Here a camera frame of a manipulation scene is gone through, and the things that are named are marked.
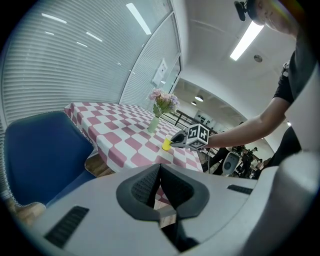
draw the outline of chair back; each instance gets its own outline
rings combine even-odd
[[[62,111],[14,121],[4,137],[5,172],[13,196],[21,205],[47,204],[85,170],[92,151]]]

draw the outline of black and white marker cube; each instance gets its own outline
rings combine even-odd
[[[194,124],[189,127],[186,145],[188,148],[197,150],[208,145],[209,130],[201,124]]]

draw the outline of ceiling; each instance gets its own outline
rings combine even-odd
[[[183,12],[176,13],[182,58],[184,47],[188,47],[181,78],[215,95],[246,119],[260,114],[277,89],[282,66],[290,59],[295,40],[264,27],[234,61],[230,55],[251,23],[249,18],[240,21],[234,0],[185,0],[184,4],[187,30],[179,22]],[[256,62],[254,55],[260,55],[263,61]],[[281,125],[266,138],[273,150],[278,148],[287,128]]]
[[[179,100],[183,100],[189,104],[191,102],[196,102],[196,107],[199,110],[211,116],[215,121],[228,129],[231,129],[247,120],[229,104],[224,103],[212,93],[201,90],[198,86],[190,84],[183,79],[178,81],[173,93]],[[195,99],[195,96],[197,95],[201,95],[203,97],[203,102]]]

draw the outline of railing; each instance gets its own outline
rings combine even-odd
[[[198,120],[195,120],[194,118],[188,116],[187,114],[181,112],[180,110],[177,110],[175,113],[171,112],[163,114],[161,117],[182,130],[188,128],[191,125],[201,124],[209,130],[210,135],[217,134],[216,131],[212,130],[211,128],[199,122]]]

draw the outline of checkered tablecloth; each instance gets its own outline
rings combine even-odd
[[[197,152],[161,148],[166,135],[173,136],[180,129],[160,119],[155,132],[148,132],[155,115],[139,106],[74,102],[64,111],[91,139],[102,159],[115,172],[153,163],[174,164],[202,172]],[[169,203],[161,188],[156,199]]]

